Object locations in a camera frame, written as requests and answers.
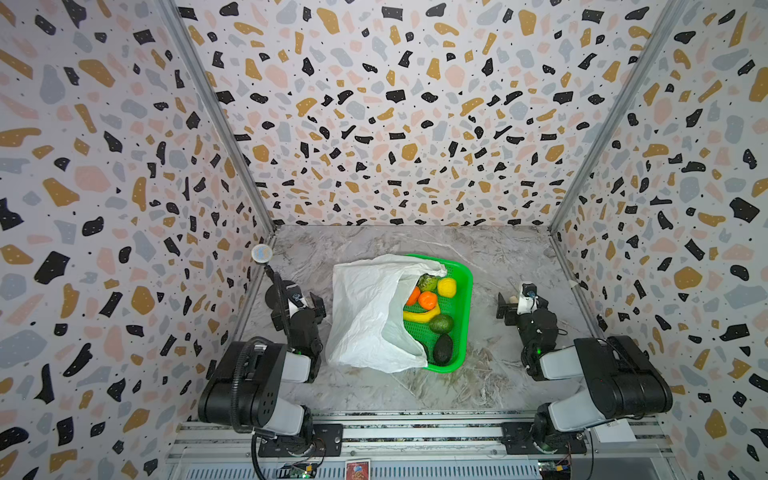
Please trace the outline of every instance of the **green avocado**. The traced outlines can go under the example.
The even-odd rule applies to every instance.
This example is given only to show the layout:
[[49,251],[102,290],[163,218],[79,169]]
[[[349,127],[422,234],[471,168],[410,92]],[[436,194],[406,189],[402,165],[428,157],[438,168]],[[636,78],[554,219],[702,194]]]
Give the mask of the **green avocado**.
[[435,343],[435,348],[432,349],[432,359],[435,361],[435,365],[446,366],[451,362],[453,357],[453,340],[447,334],[443,333]]
[[453,317],[440,313],[429,320],[429,329],[435,333],[450,333],[453,330]]
[[416,286],[422,292],[434,292],[437,290],[437,282],[439,280],[440,279],[438,277],[427,275],[425,273],[424,275],[421,275],[421,277],[419,277],[419,281],[416,283]]

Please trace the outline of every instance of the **avocado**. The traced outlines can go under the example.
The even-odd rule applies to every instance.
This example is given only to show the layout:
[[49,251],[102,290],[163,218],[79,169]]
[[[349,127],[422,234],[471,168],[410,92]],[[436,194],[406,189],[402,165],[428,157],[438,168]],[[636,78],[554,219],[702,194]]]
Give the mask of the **avocado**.
[[432,349],[432,359],[435,365],[446,366],[451,362],[453,357],[453,340],[450,336],[443,333],[435,343],[435,348]]
[[422,348],[424,349],[424,355],[427,355],[427,362],[428,362],[429,361],[429,349],[427,349],[427,345],[425,345],[424,342],[422,342],[420,340],[416,340],[416,341],[419,342],[419,344],[421,344]]
[[453,330],[453,317],[440,313],[429,320],[429,329],[435,333],[450,333]]

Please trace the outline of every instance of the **lemon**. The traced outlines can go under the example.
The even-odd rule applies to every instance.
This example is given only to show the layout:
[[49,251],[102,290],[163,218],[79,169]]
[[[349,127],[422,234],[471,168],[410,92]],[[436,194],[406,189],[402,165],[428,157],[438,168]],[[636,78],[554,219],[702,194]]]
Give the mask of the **lemon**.
[[456,280],[443,278],[437,282],[437,294],[445,298],[453,298],[456,295]]

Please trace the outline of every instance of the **patterned wall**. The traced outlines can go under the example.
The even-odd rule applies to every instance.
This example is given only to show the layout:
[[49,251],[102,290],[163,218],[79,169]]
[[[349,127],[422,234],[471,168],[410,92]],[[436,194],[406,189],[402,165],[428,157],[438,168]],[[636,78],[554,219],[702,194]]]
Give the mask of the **patterned wall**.
[[0,15],[0,477],[156,478],[260,226],[154,4]]
[[276,223],[548,222],[661,0],[179,0]]
[[768,3],[689,2],[558,232],[672,386],[689,478],[768,471]]

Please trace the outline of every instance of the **mounting plate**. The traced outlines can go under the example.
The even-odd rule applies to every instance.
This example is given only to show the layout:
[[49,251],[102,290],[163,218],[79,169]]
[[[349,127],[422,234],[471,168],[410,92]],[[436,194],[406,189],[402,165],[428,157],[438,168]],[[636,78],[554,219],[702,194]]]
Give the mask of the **mounting plate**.
[[[322,441],[316,443],[317,450],[312,457],[322,457],[324,449],[326,457],[341,456],[341,444],[344,440],[343,433],[344,425],[341,423],[321,423],[315,425],[315,435],[313,438],[321,439]],[[260,458],[286,458],[290,456],[292,455],[281,449],[273,440],[267,440],[266,443],[262,442],[259,447]]]
[[[502,423],[502,444],[507,449],[507,455],[540,455],[541,450],[536,448],[531,438],[531,426],[533,422],[507,422]],[[571,453],[587,453],[587,446],[584,440],[576,438],[576,435],[569,435],[568,444],[571,446]],[[554,452],[555,455],[567,455],[568,447],[562,447]]]

